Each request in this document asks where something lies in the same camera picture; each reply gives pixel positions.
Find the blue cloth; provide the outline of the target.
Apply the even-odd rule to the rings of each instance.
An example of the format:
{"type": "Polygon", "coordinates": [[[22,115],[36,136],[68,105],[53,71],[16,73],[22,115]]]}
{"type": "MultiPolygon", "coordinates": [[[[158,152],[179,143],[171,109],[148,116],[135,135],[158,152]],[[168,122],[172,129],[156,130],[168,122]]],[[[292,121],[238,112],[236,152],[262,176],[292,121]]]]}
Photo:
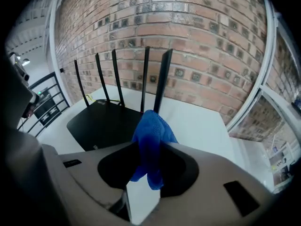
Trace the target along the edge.
{"type": "Polygon", "coordinates": [[[138,143],[140,162],[130,181],[137,182],[146,175],[152,190],[161,189],[164,183],[159,168],[160,144],[178,142],[172,129],[155,111],[147,110],[135,129],[132,142],[138,143]]]}

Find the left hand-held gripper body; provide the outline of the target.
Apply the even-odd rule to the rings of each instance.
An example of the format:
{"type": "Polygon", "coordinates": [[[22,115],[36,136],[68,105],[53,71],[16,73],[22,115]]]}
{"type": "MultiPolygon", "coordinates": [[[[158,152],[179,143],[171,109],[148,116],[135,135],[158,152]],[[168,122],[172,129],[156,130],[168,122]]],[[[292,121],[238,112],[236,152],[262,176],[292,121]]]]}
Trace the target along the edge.
{"type": "Polygon", "coordinates": [[[13,68],[16,70],[18,77],[21,79],[21,82],[27,87],[27,89],[31,92],[32,97],[22,115],[23,118],[30,118],[33,113],[34,109],[36,108],[40,97],[35,92],[33,92],[31,89],[29,89],[29,74],[25,71],[23,63],[20,61],[20,56],[16,54],[15,52],[11,52],[9,54],[9,59],[13,65],[13,68]]]}

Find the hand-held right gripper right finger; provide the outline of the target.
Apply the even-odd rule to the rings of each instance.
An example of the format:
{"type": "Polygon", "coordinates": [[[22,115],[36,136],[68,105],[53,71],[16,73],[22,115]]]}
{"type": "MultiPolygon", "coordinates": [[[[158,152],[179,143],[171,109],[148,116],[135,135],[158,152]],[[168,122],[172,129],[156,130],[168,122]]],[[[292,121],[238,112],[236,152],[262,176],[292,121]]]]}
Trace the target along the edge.
{"type": "Polygon", "coordinates": [[[164,185],[142,226],[250,226],[273,194],[230,160],[184,145],[162,143],[164,185]]]}

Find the white metal shelf rack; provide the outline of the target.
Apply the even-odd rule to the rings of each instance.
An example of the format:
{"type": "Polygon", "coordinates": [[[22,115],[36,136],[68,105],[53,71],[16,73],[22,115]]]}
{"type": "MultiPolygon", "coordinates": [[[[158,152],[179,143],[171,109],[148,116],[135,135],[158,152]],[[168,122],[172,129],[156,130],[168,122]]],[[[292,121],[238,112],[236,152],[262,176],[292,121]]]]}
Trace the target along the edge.
{"type": "Polygon", "coordinates": [[[283,16],[264,0],[267,38],[259,75],[227,131],[240,166],[274,194],[301,159],[301,51],[283,16]]]}

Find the black router with antennas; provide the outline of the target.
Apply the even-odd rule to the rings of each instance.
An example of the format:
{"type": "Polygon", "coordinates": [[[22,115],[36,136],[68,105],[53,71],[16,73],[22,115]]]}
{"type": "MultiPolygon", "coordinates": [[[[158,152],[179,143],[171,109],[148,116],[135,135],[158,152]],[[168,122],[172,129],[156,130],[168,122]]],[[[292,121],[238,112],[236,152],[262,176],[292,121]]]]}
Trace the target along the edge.
{"type": "Polygon", "coordinates": [[[83,97],[86,108],[67,123],[67,129],[84,151],[119,145],[124,142],[129,142],[132,139],[135,128],[144,114],[149,55],[150,47],[146,47],[140,111],[135,111],[125,106],[118,72],[116,51],[112,51],[112,61],[119,93],[118,104],[113,103],[109,98],[99,56],[95,56],[105,99],[98,99],[92,104],[89,104],[87,98],[83,97]]]}

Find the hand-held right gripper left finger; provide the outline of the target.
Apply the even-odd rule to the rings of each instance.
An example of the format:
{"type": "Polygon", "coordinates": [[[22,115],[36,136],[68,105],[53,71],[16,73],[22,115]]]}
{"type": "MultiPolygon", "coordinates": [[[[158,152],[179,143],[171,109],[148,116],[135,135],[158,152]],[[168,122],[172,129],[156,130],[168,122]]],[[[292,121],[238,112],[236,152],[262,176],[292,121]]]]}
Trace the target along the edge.
{"type": "Polygon", "coordinates": [[[61,155],[50,145],[42,150],[71,226],[132,226],[117,214],[139,162],[136,143],[61,155]]]}

